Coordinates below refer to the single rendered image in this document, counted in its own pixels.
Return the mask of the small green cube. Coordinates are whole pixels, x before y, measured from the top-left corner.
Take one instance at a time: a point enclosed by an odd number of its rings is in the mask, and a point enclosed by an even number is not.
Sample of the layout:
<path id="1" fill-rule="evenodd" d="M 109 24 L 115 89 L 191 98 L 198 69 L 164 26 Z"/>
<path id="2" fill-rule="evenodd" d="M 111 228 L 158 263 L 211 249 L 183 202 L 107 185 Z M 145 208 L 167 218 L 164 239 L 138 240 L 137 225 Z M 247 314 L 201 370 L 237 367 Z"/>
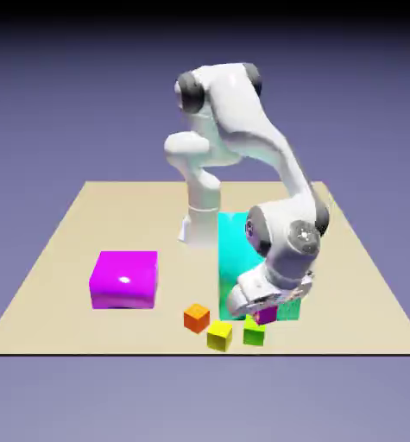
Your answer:
<path id="1" fill-rule="evenodd" d="M 252 316 L 247 315 L 243 322 L 243 343 L 246 345 L 263 346 L 265 331 L 265 325 L 258 325 Z"/>

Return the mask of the small purple cube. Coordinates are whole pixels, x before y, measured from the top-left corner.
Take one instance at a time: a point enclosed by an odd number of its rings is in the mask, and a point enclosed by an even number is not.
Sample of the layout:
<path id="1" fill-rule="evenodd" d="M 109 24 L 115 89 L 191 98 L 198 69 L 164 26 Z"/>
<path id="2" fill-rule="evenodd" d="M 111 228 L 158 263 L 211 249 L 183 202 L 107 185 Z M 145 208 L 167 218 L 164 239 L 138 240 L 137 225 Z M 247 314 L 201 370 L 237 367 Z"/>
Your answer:
<path id="1" fill-rule="evenodd" d="M 258 325 L 266 325 L 277 320 L 278 306 L 269 306 L 254 313 L 254 320 Z"/>

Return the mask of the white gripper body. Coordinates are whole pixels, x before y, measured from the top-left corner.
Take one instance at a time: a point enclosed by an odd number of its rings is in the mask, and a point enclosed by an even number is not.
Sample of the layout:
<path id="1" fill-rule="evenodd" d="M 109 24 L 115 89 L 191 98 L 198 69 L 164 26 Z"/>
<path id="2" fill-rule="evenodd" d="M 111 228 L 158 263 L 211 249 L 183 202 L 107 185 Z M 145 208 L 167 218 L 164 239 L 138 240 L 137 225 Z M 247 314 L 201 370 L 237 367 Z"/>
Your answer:
<path id="1" fill-rule="evenodd" d="M 225 304 L 232 317 L 253 315 L 272 306 L 302 299 L 311 288 L 311 269 L 299 278 L 288 278 L 261 263 L 238 276 Z"/>

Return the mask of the small yellow cube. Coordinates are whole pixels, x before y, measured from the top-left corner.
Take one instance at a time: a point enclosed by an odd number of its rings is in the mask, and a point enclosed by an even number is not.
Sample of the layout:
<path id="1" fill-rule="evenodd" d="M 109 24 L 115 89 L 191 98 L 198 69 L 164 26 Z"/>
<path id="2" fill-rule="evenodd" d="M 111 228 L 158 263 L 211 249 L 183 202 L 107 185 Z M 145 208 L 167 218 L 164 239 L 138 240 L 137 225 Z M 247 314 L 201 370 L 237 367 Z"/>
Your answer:
<path id="1" fill-rule="evenodd" d="M 213 321 L 207 331 L 207 346 L 212 350 L 226 352 L 231 341 L 232 324 L 220 320 Z"/>

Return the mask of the small orange cube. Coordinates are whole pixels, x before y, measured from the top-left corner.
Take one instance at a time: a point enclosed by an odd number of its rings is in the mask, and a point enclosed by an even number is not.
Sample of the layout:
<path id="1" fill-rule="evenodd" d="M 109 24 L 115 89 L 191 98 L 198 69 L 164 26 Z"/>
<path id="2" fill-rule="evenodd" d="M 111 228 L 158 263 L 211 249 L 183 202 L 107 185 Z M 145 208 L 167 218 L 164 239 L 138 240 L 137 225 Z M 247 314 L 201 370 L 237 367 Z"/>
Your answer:
<path id="1" fill-rule="evenodd" d="M 184 327 L 199 334 L 210 324 L 210 317 L 207 307 L 194 303 L 183 313 Z"/>

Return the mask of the large cyan box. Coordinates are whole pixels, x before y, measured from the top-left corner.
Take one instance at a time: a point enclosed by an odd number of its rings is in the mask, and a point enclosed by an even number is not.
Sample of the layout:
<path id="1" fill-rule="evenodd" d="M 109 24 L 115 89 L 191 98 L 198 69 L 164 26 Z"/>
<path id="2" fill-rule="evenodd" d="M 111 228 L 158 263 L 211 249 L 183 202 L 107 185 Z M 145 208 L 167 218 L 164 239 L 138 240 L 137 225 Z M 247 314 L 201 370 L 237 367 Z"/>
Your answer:
<path id="1" fill-rule="evenodd" d="M 232 317 L 225 301 L 237 278 L 263 261 L 250 246 L 245 236 L 247 212 L 220 212 L 218 214 L 218 289 L 219 318 L 242 320 L 245 315 Z M 301 300 L 288 301 L 278 306 L 277 320 L 298 320 Z"/>

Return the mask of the large magenta box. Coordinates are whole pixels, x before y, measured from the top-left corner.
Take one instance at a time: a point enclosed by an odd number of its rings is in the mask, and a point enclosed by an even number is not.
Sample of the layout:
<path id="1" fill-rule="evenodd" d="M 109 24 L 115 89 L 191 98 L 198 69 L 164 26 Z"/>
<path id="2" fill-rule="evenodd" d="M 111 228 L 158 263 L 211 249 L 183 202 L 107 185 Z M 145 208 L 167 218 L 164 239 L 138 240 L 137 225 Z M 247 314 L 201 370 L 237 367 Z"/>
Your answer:
<path id="1" fill-rule="evenodd" d="M 152 309 L 158 287 L 158 253 L 101 251 L 89 280 L 93 309 Z"/>

